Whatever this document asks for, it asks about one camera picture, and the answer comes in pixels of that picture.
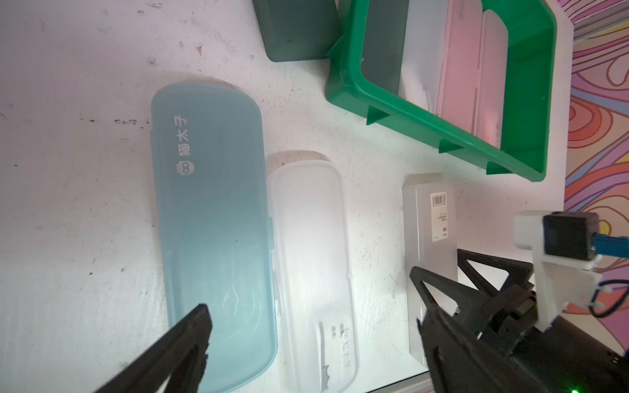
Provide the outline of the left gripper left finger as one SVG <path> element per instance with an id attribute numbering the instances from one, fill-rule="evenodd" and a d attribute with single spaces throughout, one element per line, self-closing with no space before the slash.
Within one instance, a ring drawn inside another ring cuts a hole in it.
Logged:
<path id="1" fill-rule="evenodd" d="M 197 392 L 207 364 L 210 311 L 199 304 L 99 392 Z"/>

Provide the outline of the dark green pencil case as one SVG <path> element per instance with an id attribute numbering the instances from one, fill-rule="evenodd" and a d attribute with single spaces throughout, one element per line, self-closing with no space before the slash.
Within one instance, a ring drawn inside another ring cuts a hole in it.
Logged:
<path id="1" fill-rule="evenodd" d="M 401 81 L 409 0 L 373 0 L 366 20 L 363 76 L 398 94 Z"/>

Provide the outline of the pink pencil case with label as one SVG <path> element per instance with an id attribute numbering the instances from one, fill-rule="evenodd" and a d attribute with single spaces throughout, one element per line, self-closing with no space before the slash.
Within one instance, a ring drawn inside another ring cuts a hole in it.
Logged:
<path id="1" fill-rule="evenodd" d="M 501 147 L 509 32 L 492 10 L 483 13 L 473 135 Z"/>

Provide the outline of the clear rounded pencil case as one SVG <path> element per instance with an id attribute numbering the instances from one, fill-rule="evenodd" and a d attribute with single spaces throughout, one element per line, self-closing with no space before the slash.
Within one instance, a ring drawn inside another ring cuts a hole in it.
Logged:
<path id="1" fill-rule="evenodd" d="M 303 160 L 267 180 L 281 347 L 291 392 L 344 392 L 359 367 L 342 178 Z"/>

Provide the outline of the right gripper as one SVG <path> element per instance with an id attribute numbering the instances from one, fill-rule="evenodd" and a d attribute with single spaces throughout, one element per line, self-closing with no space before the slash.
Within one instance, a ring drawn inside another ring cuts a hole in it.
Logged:
<path id="1" fill-rule="evenodd" d="M 538 392 L 627 392 L 628 356 L 619 355 L 558 317 L 542 332 L 528 262 L 457 250 L 457 265 L 477 289 L 414 266 L 409 273 L 409 324 L 436 306 L 510 367 L 541 387 Z"/>

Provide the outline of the clear rectangular barcode pencil case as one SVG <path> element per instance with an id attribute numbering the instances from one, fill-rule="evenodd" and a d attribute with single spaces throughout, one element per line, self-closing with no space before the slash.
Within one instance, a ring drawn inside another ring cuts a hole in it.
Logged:
<path id="1" fill-rule="evenodd" d="M 428 365 L 417 322 L 426 305 L 410 279 L 414 267 L 458 280 L 455 189 L 439 173 L 409 175 L 402 188 L 409 353 Z"/>

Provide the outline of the teal pencil case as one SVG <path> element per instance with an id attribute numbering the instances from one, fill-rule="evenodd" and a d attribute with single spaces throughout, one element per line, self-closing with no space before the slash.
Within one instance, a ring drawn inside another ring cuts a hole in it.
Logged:
<path id="1" fill-rule="evenodd" d="M 207 306 L 202 392 L 231 392 L 278 351 L 260 109 L 245 93 L 177 83 L 152 99 L 152 163 L 170 324 Z"/>

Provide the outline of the clear frosted pencil case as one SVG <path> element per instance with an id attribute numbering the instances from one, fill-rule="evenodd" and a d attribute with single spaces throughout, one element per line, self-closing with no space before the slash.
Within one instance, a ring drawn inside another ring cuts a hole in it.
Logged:
<path id="1" fill-rule="evenodd" d="M 399 96 L 435 114 L 447 27 L 447 0 L 409 2 Z"/>

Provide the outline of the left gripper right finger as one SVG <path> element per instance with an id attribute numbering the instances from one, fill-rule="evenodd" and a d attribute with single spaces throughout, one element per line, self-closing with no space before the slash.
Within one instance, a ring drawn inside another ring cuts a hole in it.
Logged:
<path id="1" fill-rule="evenodd" d="M 418 322 L 435 392 L 532 392 L 533 381 L 438 306 Z"/>

